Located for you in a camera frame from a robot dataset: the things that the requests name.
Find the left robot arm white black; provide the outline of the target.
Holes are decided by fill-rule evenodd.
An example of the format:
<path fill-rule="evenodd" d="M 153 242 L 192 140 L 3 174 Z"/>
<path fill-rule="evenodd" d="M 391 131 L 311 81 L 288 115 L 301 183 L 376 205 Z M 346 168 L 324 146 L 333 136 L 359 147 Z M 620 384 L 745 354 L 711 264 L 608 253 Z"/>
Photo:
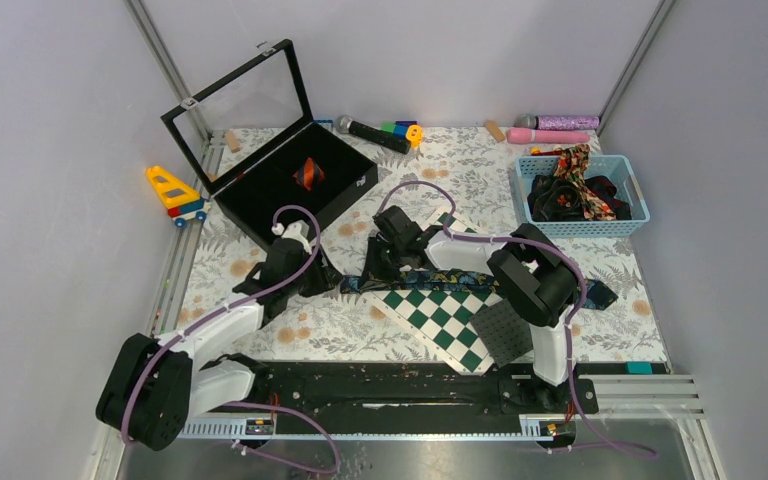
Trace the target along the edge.
<path fill-rule="evenodd" d="M 256 411 L 269 401 L 270 385 L 253 360 L 224 357 L 236 340 L 258 331 L 284 312 L 295 296 L 333 290 L 342 274 L 324 251 L 303 241 L 279 238 L 226 304 L 158 339 L 134 334 L 123 343 L 95 417 L 126 439 L 154 451 L 169 446 L 187 421 L 229 402 Z"/>

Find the dark blue floral tie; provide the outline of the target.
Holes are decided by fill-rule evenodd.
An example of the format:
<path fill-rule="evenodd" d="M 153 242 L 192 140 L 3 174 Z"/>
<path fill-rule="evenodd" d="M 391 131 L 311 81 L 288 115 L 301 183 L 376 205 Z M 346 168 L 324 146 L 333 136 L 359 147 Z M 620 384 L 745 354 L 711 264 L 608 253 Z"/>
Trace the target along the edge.
<path fill-rule="evenodd" d="M 584 309 L 604 311 L 618 300 L 618 295 L 601 280 L 587 279 L 586 283 Z M 390 280 L 376 278 L 372 274 L 346 275 L 342 278 L 338 290 L 341 294 L 418 290 L 503 295 L 499 283 L 491 275 L 458 269 L 400 271 Z"/>

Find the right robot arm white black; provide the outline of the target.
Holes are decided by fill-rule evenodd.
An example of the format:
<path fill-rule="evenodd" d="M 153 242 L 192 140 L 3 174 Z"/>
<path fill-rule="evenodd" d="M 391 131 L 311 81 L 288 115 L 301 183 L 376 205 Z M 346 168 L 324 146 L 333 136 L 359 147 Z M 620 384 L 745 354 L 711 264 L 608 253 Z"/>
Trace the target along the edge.
<path fill-rule="evenodd" d="M 377 231 L 368 244 L 361 286 L 501 296 L 530 330 L 537 405 L 557 412 L 572 400 L 571 342 L 562 317 L 580 309 L 587 282 L 536 226 L 482 236 L 452 230 L 449 218 L 421 227 L 397 206 L 376 213 L 373 223 Z"/>

